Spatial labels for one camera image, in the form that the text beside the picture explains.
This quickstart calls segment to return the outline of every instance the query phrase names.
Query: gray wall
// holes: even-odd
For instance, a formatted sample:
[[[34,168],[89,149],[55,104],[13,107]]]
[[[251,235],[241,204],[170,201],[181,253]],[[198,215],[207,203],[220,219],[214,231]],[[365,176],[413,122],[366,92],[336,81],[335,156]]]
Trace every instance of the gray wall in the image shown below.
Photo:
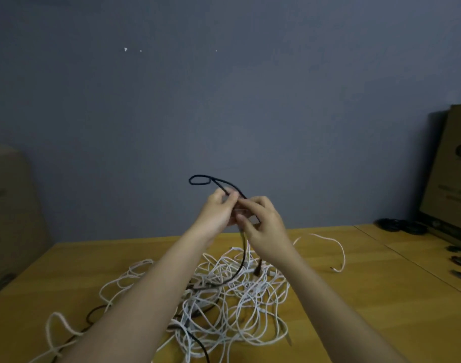
[[[180,234],[196,173],[288,227],[409,216],[452,103],[461,0],[0,0],[0,141],[55,241]]]

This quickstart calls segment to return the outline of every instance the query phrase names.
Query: table surface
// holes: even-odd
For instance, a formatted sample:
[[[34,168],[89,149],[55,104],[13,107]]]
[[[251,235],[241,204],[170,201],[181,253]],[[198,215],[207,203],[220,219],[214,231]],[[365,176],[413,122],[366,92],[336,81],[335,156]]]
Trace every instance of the table surface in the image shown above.
[[[306,261],[374,328],[411,362],[461,362],[461,280],[448,271],[455,266],[448,243],[433,235],[389,233],[374,225],[289,230],[291,239],[308,233],[335,238],[347,263],[340,274],[330,270],[342,262],[340,247],[312,236],[296,248]],[[0,292],[0,362],[26,363],[46,351],[44,325],[50,313],[62,312],[76,329],[102,304],[100,287],[144,258],[159,259],[178,237],[104,240],[56,244]],[[240,245],[238,234],[222,234],[208,252],[216,257]],[[329,362],[296,295],[279,307],[288,324],[285,339],[266,347],[234,343],[230,361]],[[68,337],[55,324],[56,343]],[[218,361],[220,354],[211,354]],[[162,349],[154,362],[180,362],[175,344]]]

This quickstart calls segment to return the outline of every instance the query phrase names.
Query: forearm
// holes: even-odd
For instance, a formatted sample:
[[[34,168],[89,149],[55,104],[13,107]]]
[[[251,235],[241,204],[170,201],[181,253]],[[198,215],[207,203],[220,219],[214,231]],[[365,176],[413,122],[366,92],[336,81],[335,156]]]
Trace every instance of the forearm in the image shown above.
[[[334,363],[407,362],[297,253],[282,272]]]
[[[187,231],[95,324],[63,363],[150,361],[206,247]]]

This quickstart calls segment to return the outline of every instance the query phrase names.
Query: hand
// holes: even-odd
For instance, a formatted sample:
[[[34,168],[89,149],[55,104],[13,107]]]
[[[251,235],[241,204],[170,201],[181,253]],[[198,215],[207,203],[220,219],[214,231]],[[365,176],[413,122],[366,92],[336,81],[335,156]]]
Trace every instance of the hand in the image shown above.
[[[255,229],[243,215],[236,216],[237,223],[246,232],[247,239],[263,260],[282,268],[296,253],[284,227],[281,216],[266,196],[256,196],[249,200],[239,199],[238,204],[254,213],[261,224]]]
[[[220,188],[208,197],[197,220],[191,227],[198,233],[199,237],[206,241],[212,241],[226,226],[235,224],[235,219],[231,217],[231,214],[239,198],[239,193],[230,188],[226,188],[226,190],[230,195],[225,202],[222,202],[225,192]]]

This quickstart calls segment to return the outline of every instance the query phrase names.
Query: cardboard box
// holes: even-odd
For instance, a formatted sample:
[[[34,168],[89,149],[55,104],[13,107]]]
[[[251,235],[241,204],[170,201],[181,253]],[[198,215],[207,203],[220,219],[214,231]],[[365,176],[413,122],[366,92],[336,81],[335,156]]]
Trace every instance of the cardboard box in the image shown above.
[[[461,105],[453,105],[447,116],[418,220],[461,244]]]
[[[50,246],[29,165],[0,144],[0,289]]]

